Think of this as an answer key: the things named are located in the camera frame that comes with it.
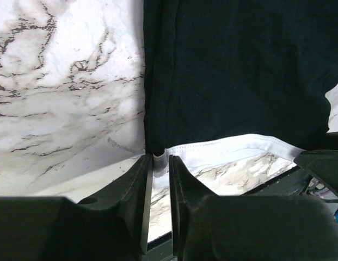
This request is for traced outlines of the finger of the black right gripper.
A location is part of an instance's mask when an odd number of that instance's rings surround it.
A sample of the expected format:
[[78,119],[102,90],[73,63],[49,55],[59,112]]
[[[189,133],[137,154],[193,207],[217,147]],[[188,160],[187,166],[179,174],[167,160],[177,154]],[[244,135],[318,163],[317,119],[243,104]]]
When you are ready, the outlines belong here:
[[294,163],[338,197],[338,150],[304,151]]

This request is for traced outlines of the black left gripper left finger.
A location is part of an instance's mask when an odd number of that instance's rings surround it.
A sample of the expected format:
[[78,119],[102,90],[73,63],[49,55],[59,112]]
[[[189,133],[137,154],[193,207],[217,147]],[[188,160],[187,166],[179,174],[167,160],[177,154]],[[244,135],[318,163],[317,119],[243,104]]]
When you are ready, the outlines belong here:
[[147,252],[152,157],[94,194],[0,197],[0,260],[141,260]]

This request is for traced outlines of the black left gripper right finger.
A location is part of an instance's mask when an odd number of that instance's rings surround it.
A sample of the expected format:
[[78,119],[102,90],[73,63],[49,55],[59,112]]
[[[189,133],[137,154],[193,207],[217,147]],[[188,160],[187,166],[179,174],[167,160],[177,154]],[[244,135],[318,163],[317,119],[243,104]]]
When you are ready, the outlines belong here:
[[338,260],[338,225],[312,196],[220,196],[169,158],[178,260]]

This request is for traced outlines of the black white boxer briefs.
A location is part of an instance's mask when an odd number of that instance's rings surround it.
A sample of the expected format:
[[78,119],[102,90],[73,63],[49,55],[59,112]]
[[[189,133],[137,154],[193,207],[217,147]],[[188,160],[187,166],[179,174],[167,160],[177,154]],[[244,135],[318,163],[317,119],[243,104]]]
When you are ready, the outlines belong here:
[[292,161],[328,131],[338,1],[145,1],[145,148],[191,173],[269,152]]

